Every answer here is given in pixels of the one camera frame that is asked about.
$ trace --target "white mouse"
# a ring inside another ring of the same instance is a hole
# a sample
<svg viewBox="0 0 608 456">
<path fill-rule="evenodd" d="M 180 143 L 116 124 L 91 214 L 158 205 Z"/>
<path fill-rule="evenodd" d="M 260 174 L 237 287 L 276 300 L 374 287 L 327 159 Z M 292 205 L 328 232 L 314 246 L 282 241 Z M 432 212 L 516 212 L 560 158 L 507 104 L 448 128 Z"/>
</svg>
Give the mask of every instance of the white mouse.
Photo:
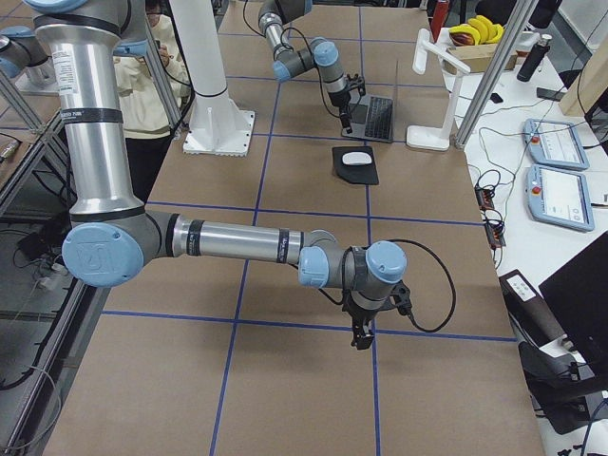
<svg viewBox="0 0 608 456">
<path fill-rule="evenodd" d="M 367 152 L 347 152 L 342 156 L 342 162 L 348 166 L 370 164 L 371 156 Z"/>
</svg>

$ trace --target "tablet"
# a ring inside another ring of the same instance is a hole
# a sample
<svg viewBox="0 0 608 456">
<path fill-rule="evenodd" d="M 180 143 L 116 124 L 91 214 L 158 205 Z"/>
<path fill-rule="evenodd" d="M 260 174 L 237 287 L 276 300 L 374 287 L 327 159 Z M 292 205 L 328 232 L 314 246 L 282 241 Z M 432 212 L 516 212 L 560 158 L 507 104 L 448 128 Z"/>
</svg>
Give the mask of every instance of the tablet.
<svg viewBox="0 0 608 456">
<path fill-rule="evenodd" d="M 535 164 L 528 171 L 526 192 L 535 220 L 578 231 L 595 228 L 587 182 L 581 173 Z"/>
<path fill-rule="evenodd" d="M 573 123 L 528 119 L 523 125 L 523 140 L 536 163 L 575 171 L 589 167 Z"/>
</svg>

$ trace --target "black cylinder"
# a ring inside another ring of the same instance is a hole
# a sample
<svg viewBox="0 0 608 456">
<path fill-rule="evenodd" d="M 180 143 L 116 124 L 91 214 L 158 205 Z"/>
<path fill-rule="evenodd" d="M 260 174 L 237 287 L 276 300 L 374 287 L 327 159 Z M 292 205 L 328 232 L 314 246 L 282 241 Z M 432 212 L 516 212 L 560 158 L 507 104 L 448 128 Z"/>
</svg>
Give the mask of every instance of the black cylinder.
<svg viewBox="0 0 608 456">
<path fill-rule="evenodd" d="M 539 42 L 532 47 L 532 50 L 530 50 L 530 53 L 525 58 L 520 72 L 517 73 L 517 79 L 524 81 L 525 83 L 530 80 L 536 68 L 539 67 L 542 58 L 549 51 L 549 42 L 551 41 L 551 38 L 551 35 L 541 36 Z"/>
</svg>

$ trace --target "blue joint cap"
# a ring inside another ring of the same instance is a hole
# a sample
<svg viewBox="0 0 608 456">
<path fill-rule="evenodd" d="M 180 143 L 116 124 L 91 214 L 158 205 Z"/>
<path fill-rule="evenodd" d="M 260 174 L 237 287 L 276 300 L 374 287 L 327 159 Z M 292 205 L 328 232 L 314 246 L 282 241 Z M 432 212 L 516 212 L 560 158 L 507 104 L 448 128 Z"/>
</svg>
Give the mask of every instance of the blue joint cap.
<svg viewBox="0 0 608 456">
<path fill-rule="evenodd" d="M 7 38 L 31 38 L 34 32 L 26 26 L 12 26 L 6 27 L 0 30 L 0 35 L 4 35 Z"/>
<path fill-rule="evenodd" d="M 147 40 L 136 41 L 133 43 L 120 43 L 114 49 L 117 57 L 143 57 L 148 51 Z"/>
<path fill-rule="evenodd" d="M 120 285 L 143 268 L 143 252 L 137 241 L 108 223 L 84 223 L 72 229 L 62 255 L 69 271 L 93 287 Z"/>
<path fill-rule="evenodd" d="M 314 61 L 320 67 L 330 67 L 338 61 L 340 57 L 338 48 L 331 41 L 324 41 L 314 48 Z"/>
<path fill-rule="evenodd" d="M 297 269 L 300 285 L 305 287 L 323 288 L 330 278 L 330 262 L 320 247 L 304 247 Z"/>
<path fill-rule="evenodd" d="M 69 12 L 84 5 L 88 0 L 23 0 L 33 10 L 43 14 Z"/>
<path fill-rule="evenodd" d="M 313 0 L 306 0 L 304 2 L 304 15 L 308 14 L 313 10 Z"/>
<path fill-rule="evenodd" d="M 16 78 L 21 73 L 21 68 L 10 60 L 0 57 L 0 69 L 8 78 Z"/>
<path fill-rule="evenodd" d="M 280 83 L 284 83 L 292 79 L 292 74 L 289 72 L 289 69 L 278 60 L 273 63 L 273 72 L 275 73 L 276 80 Z"/>
<path fill-rule="evenodd" d="M 408 260 L 398 245 L 381 240 L 365 252 L 370 273 L 385 283 L 397 283 L 403 277 Z"/>
</svg>

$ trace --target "black mouse pad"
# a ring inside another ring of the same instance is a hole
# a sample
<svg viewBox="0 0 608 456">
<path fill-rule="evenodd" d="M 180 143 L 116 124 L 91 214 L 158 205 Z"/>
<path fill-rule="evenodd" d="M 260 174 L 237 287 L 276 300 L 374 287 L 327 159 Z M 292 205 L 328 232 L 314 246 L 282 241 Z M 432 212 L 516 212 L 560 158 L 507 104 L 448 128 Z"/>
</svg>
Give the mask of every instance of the black mouse pad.
<svg viewBox="0 0 608 456">
<path fill-rule="evenodd" d="M 344 164 L 342 156 L 349 152 L 365 152 L 371 157 L 370 164 Z M 362 183 L 366 185 L 377 185 L 378 173 L 376 171 L 376 161 L 373 150 L 367 145 L 353 147 L 332 147 L 333 169 L 339 178 L 348 183 Z"/>
</svg>

